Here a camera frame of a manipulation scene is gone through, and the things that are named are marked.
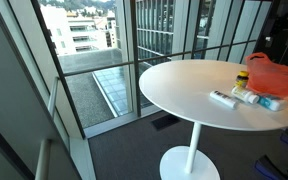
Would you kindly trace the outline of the white pill bottle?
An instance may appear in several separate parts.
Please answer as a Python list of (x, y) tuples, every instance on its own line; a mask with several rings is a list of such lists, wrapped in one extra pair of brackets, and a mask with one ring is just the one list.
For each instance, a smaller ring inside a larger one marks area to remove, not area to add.
[(232, 91), (231, 94), (238, 98), (239, 100), (242, 100), (246, 103), (250, 103), (250, 104), (256, 104), (259, 100), (259, 96), (256, 95), (255, 93), (253, 93), (251, 90), (248, 90), (244, 87), (241, 86), (235, 86)]

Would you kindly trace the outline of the yellow cap dark bottle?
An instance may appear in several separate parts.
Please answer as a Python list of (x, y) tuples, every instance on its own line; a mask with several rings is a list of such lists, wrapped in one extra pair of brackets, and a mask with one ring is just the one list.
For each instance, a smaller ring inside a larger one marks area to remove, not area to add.
[(246, 87), (248, 79), (249, 79), (249, 73), (247, 71), (240, 71), (238, 73), (238, 76), (236, 77), (235, 85)]

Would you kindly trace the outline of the white blue labelled bottle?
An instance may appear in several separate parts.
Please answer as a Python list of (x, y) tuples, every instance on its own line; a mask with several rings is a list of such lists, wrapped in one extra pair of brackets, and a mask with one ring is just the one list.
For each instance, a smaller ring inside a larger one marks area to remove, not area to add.
[(267, 93), (259, 94), (258, 104), (271, 111), (280, 111), (288, 106), (286, 100)]

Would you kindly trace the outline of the floor air vent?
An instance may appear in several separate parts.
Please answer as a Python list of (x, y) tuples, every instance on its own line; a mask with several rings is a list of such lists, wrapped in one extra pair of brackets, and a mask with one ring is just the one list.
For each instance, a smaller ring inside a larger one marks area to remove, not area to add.
[(179, 122), (179, 119), (173, 115), (167, 115), (164, 117), (161, 117), (159, 119), (153, 120), (151, 122), (151, 124), (153, 125), (153, 127), (157, 130), (160, 131), (162, 129), (165, 129), (169, 126), (172, 126), (176, 123)]

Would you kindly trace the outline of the white tube with barcode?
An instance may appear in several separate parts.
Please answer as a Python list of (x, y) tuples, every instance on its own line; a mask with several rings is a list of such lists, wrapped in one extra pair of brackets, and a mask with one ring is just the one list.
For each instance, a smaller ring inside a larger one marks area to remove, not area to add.
[(231, 109), (236, 109), (238, 102), (235, 101), (233, 98), (231, 98), (230, 96), (220, 92), (220, 91), (212, 91), (210, 93), (210, 97), (224, 105), (226, 105), (227, 107), (231, 108)]

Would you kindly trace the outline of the orange plastic bag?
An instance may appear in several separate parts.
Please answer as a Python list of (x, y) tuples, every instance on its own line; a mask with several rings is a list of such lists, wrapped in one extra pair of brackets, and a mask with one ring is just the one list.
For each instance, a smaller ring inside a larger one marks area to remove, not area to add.
[(262, 52), (245, 57), (249, 80), (247, 87), (258, 93), (288, 96), (288, 66), (272, 62)]

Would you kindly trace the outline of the round white pedestal table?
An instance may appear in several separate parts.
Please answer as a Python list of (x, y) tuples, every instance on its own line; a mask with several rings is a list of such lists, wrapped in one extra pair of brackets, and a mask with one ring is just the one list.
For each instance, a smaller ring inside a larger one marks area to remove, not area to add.
[(228, 106), (210, 97), (214, 90), (228, 95), (245, 68), (225, 61), (177, 60), (152, 66), (140, 76), (140, 90), (150, 102), (194, 123), (191, 144), (173, 147), (162, 156), (162, 180), (220, 180), (212, 160), (197, 149), (202, 126), (238, 131), (288, 127), (288, 106), (272, 112), (251, 104)]

